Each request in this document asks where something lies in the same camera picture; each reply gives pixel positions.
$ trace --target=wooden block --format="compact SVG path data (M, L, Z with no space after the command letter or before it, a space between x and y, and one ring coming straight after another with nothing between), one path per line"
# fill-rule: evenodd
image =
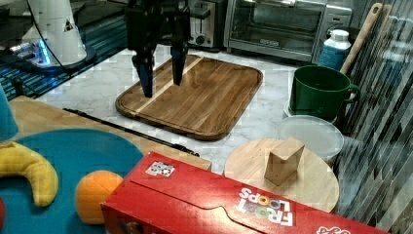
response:
M307 206L331 212L340 197L340 186L330 167L304 147L297 172L282 185L265 177L270 151L283 140L260 138L248 141L231 152L224 175L239 182L269 191Z
M264 177L275 185L282 185L298 168L304 144L288 138L270 152Z

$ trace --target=blue tablecloth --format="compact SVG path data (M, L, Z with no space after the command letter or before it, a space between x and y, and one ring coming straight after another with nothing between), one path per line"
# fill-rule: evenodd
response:
M44 132L17 142L52 163L59 178L58 192L48 207L38 208L32 202L31 186L25 177L0 178L0 197L6 205L2 233L105 233L103 225L87 225L77 216L76 185L83 176L97 170L125 177L143 156L126 139L96 130Z

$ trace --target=yellow plush banana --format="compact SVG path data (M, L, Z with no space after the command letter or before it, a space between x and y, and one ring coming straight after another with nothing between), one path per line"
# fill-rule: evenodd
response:
M26 177L38 207L50 205L56 196L55 168L42 155L16 142L0 145L0 177L5 176Z

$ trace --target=toaster oven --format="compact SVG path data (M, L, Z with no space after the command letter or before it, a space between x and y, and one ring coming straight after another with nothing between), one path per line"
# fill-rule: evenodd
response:
M317 63L329 29L349 26L351 16L326 0L230 0L224 46Z

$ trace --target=orange ball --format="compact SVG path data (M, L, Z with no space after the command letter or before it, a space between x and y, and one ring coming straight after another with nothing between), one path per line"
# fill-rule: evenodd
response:
M100 204L123 181L120 175L96 171L85 175L76 187L75 205L78 216L87 224L103 224Z

